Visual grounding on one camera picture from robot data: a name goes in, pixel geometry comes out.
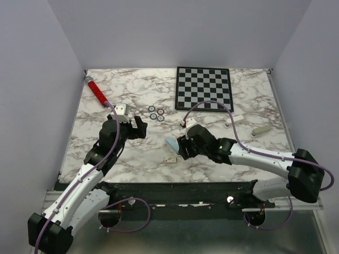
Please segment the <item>light blue stapler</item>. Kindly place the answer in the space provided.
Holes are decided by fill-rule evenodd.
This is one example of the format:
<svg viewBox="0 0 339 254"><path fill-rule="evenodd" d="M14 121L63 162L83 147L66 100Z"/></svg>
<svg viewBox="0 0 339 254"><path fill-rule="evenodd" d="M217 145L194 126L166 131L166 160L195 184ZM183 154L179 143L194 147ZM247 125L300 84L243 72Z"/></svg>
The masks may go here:
<svg viewBox="0 0 339 254"><path fill-rule="evenodd" d="M166 144L171 148L171 150L178 155L179 149L180 149L178 142L171 137L166 137L165 141L166 141Z"/></svg>

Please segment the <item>white stapler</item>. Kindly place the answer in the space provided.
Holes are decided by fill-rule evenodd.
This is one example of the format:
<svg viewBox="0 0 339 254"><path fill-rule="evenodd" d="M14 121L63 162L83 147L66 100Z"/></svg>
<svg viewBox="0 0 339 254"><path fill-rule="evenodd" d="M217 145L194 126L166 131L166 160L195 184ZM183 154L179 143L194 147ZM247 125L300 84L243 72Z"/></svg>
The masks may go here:
<svg viewBox="0 0 339 254"><path fill-rule="evenodd" d="M232 118L228 118L225 121L225 127L230 127L235 123L241 122L244 120L244 117L242 115L238 115L238 116L233 116Z"/></svg>

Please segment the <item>white staple box sleeve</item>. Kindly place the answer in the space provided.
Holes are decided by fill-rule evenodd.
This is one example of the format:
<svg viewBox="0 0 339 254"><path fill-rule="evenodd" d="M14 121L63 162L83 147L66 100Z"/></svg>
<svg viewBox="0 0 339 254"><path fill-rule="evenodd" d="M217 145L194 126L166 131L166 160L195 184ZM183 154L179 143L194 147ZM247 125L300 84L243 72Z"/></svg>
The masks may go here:
<svg viewBox="0 0 339 254"><path fill-rule="evenodd" d="M173 164L177 162L177 157L176 156L169 156L164 159L164 162L167 164Z"/></svg>

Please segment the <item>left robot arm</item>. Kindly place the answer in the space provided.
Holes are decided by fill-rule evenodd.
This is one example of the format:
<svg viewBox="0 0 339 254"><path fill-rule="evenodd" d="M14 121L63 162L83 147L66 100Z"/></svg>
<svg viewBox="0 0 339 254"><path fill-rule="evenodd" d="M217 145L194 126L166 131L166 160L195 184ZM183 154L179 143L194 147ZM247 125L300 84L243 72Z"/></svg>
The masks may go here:
<svg viewBox="0 0 339 254"><path fill-rule="evenodd" d="M117 123L112 116L102 125L99 139L87 153L77 176L42 214L28 219L29 244L43 253L66 253L80 228L101 208L111 209L118 197L101 180L113 167L127 140L144 139L147 123L135 116Z"/></svg>

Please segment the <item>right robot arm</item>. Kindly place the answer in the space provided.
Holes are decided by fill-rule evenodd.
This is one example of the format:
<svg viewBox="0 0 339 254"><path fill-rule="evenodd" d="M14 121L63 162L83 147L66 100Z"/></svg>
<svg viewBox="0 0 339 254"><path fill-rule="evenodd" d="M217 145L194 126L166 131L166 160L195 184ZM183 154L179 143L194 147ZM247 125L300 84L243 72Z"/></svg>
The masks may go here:
<svg viewBox="0 0 339 254"><path fill-rule="evenodd" d="M251 182L250 190L244 193L249 207L276 197L293 196L305 203L318 200L325 171L307 150L288 153L257 149L235 139L216 138L199 124L190 127L177 142L184 160L201 155L218 164L249 166L275 174L275 178Z"/></svg>

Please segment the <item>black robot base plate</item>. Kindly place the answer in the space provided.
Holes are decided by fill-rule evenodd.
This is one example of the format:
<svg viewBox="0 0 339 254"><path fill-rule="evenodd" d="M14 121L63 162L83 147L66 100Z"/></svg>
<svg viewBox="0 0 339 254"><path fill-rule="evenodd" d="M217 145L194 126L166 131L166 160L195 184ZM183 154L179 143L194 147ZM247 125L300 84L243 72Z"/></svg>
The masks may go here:
<svg viewBox="0 0 339 254"><path fill-rule="evenodd" d="M66 203L70 226L86 222L98 213L105 226L119 219L142 221L240 220L247 212L252 224L262 224L265 211L282 207L249 194L254 182L234 183L107 183L85 193L80 203Z"/></svg>

